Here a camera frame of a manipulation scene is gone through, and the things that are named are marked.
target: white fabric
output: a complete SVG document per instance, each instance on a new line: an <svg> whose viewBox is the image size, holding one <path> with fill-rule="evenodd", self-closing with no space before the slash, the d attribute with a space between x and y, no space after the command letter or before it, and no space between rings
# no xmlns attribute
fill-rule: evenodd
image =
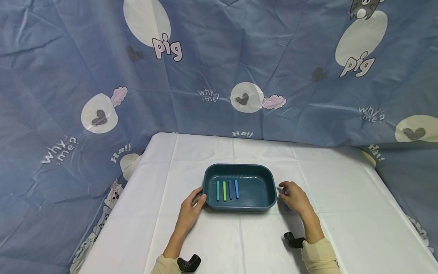
<svg viewBox="0 0 438 274"><path fill-rule="evenodd" d="M261 164L276 183L301 186L344 274L438 273L437 261L360 150L158 133L80 274L149 274L180 203L215 163ZM283 243L288 231L304 235L299 217L286 213L281 202L264 214L203 210L181 257L198 254L198 274L304 274L300 251Z"/></svg>

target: blue backdrop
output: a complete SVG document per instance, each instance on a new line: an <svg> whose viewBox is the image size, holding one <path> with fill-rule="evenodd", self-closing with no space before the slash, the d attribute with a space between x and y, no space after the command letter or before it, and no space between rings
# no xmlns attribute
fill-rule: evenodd
<svg viewBox="0 0 438 274"><path fill-rule="evenodd" d="M360 147L438 247L437 1L3 0L0 24L2 274L77 273L157 132Z"/></svg>

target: plastic tray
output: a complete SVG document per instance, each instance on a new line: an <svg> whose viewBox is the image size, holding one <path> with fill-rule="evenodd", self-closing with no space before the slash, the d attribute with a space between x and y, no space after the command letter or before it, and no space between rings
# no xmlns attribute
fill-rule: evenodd
<svg viewBox="0 0 438 274"><path fill-rule="evenodd" d="M238 199L234 184L236 179L239 186ZM224 181L226 201L223 198ZM219 201L217 201L217 182L219 182ZM264 166L252 164L214 164L208 167L204 176L203 193L207 194L206 203L213 210L266 211L277 201L277 190L271 171Z"/></svg>

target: black bracket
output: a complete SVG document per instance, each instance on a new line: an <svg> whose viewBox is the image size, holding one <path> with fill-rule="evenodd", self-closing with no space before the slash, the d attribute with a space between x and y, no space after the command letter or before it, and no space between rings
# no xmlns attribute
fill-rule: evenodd
<svg viewBox="0 0 438 274"><path fill-rule="evenodd" d="M193 254L190 261L187 262L182 258L178 258L177 262L181 272L195 272L201 264L201 258L199 258L198 255Z"/></svg>
<svg viewBox="0 0 438 274"><path fill-rule="evenodd" d="M287 232L284 234L284 239L286 243L291 248L303 248L303 242L306 240L305 238L295 239L292 232Z"/></svg>

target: beige sleeve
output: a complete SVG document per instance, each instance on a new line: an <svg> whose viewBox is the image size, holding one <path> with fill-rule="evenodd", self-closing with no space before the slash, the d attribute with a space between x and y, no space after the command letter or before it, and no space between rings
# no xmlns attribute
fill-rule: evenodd
<svg viewBox="0 0 438 274"><path fill-rule="evenodd" d="M177 260L164 258L163 255L158 257L151 274L181 274Z"/></svg>
<svg viewBox="0 0 438 274"><path fill-rule="evenodd" d="M341 274L335 251L326 238L314 244L304 241L301 255L310 274Z"/></svg>

